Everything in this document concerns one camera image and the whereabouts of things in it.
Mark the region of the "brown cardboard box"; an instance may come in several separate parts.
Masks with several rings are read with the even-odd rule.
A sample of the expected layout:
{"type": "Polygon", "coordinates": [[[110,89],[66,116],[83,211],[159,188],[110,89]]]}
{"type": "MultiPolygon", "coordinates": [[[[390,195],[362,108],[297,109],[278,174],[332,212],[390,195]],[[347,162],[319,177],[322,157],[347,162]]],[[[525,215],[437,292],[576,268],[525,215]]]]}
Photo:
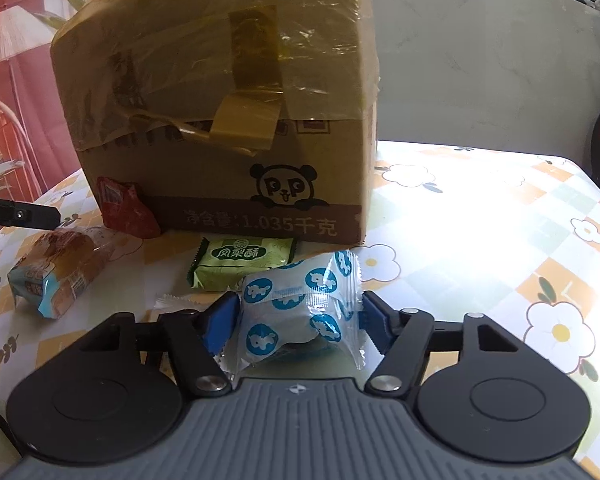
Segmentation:
{"type": "Polygon", "coordinates": [[[164,230],[362,240],[376,153],[373,0],[87,0],[50,46],[72,144],[164,230]]]}

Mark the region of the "red snack packet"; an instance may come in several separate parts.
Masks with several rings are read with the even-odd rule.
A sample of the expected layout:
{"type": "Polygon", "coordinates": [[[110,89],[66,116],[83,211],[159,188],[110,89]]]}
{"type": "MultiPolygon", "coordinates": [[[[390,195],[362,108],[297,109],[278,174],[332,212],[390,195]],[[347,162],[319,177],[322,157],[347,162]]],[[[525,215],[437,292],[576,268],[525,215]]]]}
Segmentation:
{"type": "Polygon", "coordinates": [[[142,240],[161,235],[158,221],[140,199],[134,184],[99,177],[96,185],[98,206],[106,228],[142,240]]]}

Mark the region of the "white blue dotted snack packet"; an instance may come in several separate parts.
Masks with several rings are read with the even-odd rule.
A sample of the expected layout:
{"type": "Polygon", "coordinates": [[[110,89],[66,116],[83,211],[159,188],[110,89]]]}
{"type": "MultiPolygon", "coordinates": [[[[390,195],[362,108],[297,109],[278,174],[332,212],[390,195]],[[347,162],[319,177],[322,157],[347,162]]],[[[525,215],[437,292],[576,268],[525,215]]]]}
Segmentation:
{"type": "Polygon", "coordinates": [[[365,364],[362,272],[350,249],[323,252],[240,283],[240,313],[222,364],[233,376],[264,361],[339,350],[365,364]]]}

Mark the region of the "green pineapple cake packet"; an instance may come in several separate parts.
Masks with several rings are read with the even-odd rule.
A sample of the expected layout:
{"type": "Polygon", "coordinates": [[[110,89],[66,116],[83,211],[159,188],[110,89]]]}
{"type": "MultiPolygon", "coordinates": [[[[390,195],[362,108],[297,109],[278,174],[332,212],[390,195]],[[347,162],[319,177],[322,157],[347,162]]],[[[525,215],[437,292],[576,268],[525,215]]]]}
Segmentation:
{"type": "Polygon", "coordinates": [[[187,272],[188,284],[204,292],[238,289],[249,274],[291,263],[296,244],[293,238],[204,237],[187,272]]]}

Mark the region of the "orange bread packet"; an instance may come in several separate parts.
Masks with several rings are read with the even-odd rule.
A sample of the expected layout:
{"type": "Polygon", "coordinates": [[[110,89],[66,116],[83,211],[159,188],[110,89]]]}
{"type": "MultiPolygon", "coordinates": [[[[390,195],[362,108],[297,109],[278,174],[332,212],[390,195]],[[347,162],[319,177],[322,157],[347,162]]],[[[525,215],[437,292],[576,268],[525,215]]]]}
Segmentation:
{"type": "Polygon", "coordinates": [[[114,233],[102,226],[46,232],[9,271],[10,290],[43,318],[61,318],[113,252],[114,233]]]}

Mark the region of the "red patterned curtain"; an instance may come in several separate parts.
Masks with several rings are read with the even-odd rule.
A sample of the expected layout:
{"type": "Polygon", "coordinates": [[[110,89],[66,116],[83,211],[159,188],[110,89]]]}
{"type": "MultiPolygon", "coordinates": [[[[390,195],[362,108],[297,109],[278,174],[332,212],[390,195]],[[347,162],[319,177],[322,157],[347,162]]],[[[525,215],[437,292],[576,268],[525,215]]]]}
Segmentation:
{"type": "Polygon", "coordinates": [[[79,167],[50,42],[86,0],[0,0],[0,156],[15,162],[0,195],[32,202],[79,167]]]}

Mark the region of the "floral checkered tablecloth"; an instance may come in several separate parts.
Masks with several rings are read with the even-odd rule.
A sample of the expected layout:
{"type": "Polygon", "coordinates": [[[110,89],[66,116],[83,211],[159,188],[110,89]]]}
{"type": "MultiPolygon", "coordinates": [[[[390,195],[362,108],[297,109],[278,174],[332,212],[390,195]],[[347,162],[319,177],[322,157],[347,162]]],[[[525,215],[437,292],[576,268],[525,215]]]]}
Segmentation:
{"type": "MultiPolygon", "coordinates": [[[[144,318],[186,274],[204,231],[230,216],[186,214],[188,232],[122,236],[110,263],[58,320],[16,306],[7,275],[33,230],[0,231],[0,408],[21,378],[110,313],[144,318]]],[[[600,479],[600,189],[574,162],[401,142],[377,149],[363,283],[388,304],[459,320],[482,312],[578,382],[592,422],[577,458],[600,479]]]]}

